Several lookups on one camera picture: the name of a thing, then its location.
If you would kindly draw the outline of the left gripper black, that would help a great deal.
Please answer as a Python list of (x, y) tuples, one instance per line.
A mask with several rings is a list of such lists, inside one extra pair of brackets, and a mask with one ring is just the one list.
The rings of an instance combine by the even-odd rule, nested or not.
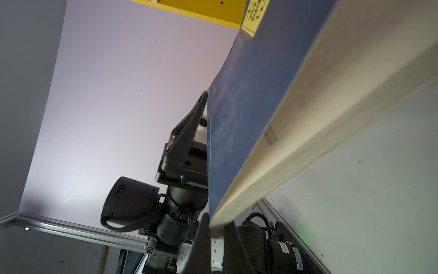
[(208, 190), (207, 145), (193, 141), (208, 93), (203, 91), (189, 114), (172, 130), (155, 176), (158, 183), (187, 190)]

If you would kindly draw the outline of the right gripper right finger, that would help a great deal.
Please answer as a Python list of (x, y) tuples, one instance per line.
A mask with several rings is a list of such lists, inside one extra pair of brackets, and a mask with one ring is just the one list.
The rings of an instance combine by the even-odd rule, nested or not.
[(232, 221), (224, 227), (224, 274), (255, 274), (240, 234)]

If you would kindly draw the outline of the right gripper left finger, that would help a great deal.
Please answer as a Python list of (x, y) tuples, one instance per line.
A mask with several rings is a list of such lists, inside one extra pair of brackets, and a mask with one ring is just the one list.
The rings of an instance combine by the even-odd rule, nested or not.
[(183, 274), (211, 273), (211, 231), (209, 228), (209, 213), (205, 213), (195, 236)]

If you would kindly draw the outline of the blue book yellow label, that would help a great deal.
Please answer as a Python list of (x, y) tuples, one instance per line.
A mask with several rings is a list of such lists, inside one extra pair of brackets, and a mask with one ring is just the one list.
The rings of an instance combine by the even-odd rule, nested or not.
[(253, 1), (209, 88), (220, 229), (438, 77), (436, 1)]

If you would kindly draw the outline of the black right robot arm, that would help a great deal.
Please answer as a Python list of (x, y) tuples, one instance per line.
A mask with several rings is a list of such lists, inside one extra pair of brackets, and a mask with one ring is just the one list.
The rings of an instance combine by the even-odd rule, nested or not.
[(279, 222), (274, 227), (260, 227), (251, 213), (240, 226), (231, 222), (224, 227), (222, 244), (222, 270), (213, 270), (209, 215), (201, 218), (194, 245), (182, 269), (184, 274), (321, 274), (323, 271), (287, 234), (278, 234)]

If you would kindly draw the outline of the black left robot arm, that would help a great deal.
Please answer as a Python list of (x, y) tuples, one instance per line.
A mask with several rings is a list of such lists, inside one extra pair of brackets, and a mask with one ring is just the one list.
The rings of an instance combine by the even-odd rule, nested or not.
[(190, 113), (172, 130), (165, 144), (156, 181), (158, 187), (120, 177), (103, 205), (100, 223), (114, 232), (138, 231), (146, 236), (145, 274), (175, 274), (180, 248), (192, 243), (198, 217), (208, 203), (206, 142), (196, 136), (206, 128), (208, 100), (204, 91)]

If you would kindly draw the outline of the yellow shelf pink blue boards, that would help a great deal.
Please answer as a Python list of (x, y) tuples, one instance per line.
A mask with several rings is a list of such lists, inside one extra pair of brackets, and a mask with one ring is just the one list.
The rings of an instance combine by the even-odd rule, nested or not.
[(133, 0), (176, 14), (239, 29), (246, 10), (244, 0)]

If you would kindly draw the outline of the aluminium front rail frame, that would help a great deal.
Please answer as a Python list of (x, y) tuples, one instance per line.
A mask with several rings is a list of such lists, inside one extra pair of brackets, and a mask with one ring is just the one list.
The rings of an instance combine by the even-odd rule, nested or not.
[(146, 253), (147, 240), (141, 237), (121, 234), (107, 229), (94, 228), (68, 221), (15, 212), (1, 218), (1, 229), (10, 226), (28, 228), (58, 236), (69, 237), (109, 247)]

